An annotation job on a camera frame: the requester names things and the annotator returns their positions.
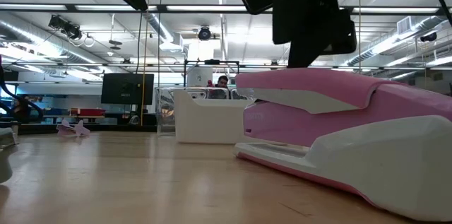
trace wooden table surface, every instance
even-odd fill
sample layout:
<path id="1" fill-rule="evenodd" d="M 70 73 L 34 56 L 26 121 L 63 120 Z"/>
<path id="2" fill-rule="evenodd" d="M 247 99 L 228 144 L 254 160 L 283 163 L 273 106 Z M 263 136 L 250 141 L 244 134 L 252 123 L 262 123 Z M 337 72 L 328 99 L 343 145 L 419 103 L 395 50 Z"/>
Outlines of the wooden table surface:
<path id="1" fill-rule="evenodd" d="M 413 223 L 345 192 L 155 134 L 21 136 L 0 223 Z"/>

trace ceiling light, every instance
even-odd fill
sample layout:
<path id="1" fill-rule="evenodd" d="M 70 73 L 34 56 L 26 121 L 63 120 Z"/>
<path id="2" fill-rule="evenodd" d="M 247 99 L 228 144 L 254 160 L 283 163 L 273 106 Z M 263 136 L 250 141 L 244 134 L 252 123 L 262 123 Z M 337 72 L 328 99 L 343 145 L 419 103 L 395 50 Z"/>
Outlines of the ceiling light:
<path id="1" fill-rule="evenodd" d="M 401 63 L 403 63 L 403 62 L 405 62 L 407 60 L 409 60 L 407 57 L 403 57 L 403 58 L 396 59 L 395 61 L 392 61 L 392 62 L 388 63 L 386 66 L 394 66 L 394 65 L 397 65 L 397 64 L 401 64 Z"/>
<path id="2" fill-rule="evenodd" d="M 410 76 L 410 75 L 412 75 L 412 74 L 414 74 L 415 72 L 409 72 L 409 73 L 403 73 L 403 74 L 401 74 L 401 75 L 398 75 L 398 76 L 394 76 L 393 78 L 390 78 L 391 80 L 394 80 L 394 79 L 401 79 L 401 78 L 405 78 L 405 77 L 407 77 L 407 76 Z"/>
<path id="3" fill-rule="evenodd" d="M 384 67 L 385 70 L 424 70 L 424 68 L 421 67 Z"/>
<path id="4" fill-rule="evenodd" d="M 39 4 L 0 4 L 0 9 L 17 9 L 17 10 L 67 10 L 65 5 L 39 5 Z"/>
<path id="5" fill-rule="evenodd" d="M 314 68 L 314 69 L 332 69 L 333 66 L 308 66 L 308 68 Z"/>
<path id="6" fill-rule="evenodd" d="M 444 57 L 444 58 L 436 59 L 434 61 L 427 63 L 427 66 L 438 66 L 441 64 L 449 63 L 449 62 L 452 62 L 452 57 Z"/>
<path id="7" fill-rule="evenodd" d="M 167 6 L 168 11 L 246 11 L 245 6 Z"/>
<path id="8" fill-rule="evenodd" d="M 331 70 L 353 72 L 353 69 L 331 69 Z"/>
<path id="9" fill-rule="evenodd" d="M 8 48 L 0 48 L 0 54 L 14 59 L 20 59 L 21 61 L 48 61 L 43 57 L 25 52 L 13 46 L 9 46 Z"/>
<path id="10" fill-rule="evenodd" d="M 33 71 L 33 72 L 44 73 L 44 71 L 42 69 L 37 68 L 35 66 L 31 66 L 31 65 L 25 65 L 25 66 L 14 65 L 14 66 L 21 68 L 21 69 L 27 69 L 27 70 Z"/>
<path id="11" fill-rule="evenodd" d="M 82 72 L 82 71 L 69 70 L 68 74 L 71 76 L 75 76 L 78 78 L 88 80 L 88 81 L 101 81 L 102 80 L 99 76 L 94 76 L 90 73 L 86 73 L 86 72 Z"/>
<path id="12" fill-rule="evenodd" d="M 361 8 L 361 13 L 436 13 L 439 8 Z"/>
<path id="13" fill-rule="evenodd" d="M 76 5 L 79 11 L 135 11 L 128 5 Z"/>

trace small pink object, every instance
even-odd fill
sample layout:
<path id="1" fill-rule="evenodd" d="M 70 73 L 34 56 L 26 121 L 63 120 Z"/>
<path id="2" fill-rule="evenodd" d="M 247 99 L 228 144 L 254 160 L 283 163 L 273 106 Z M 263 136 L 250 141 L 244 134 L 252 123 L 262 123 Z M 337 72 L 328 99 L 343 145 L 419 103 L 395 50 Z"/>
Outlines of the small pink object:
<path id="1" fill-rule="evenodd" d="M 58 129 L 58 136 L 88 136 L 90 134 L 90 130 L 86 129 L 83 126 L 83 121 L 79 121 L 77 125 L 72 127 L 68 121 L 63 119 L 61 121 L 61 124 L 58 124 L 56 126 L 56 129 Z"/>

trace black monitor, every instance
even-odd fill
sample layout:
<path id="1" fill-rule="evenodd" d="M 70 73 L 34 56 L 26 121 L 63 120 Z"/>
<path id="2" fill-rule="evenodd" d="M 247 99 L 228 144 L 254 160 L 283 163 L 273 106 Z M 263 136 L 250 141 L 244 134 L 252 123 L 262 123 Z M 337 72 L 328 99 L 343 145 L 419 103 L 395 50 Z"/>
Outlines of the black monitor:
<path id="1" fill-rule="evenodd" d="M 153 103 L 154 75 L 145 75 L 144 105 Z M 102 104 L 140 105 L 143 75 L 107 73 L 102 84 Z"/>

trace laboratory room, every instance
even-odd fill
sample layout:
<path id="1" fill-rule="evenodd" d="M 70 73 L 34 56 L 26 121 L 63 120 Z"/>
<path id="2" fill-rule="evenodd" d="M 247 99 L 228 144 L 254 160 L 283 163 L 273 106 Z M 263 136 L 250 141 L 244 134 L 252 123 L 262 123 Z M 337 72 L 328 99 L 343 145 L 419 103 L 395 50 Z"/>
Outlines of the laboratory room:
<path id="1" fill-rule="evenodd" d="M 451 13 L 0 0 L 0 223 L 451 222 Z"/>

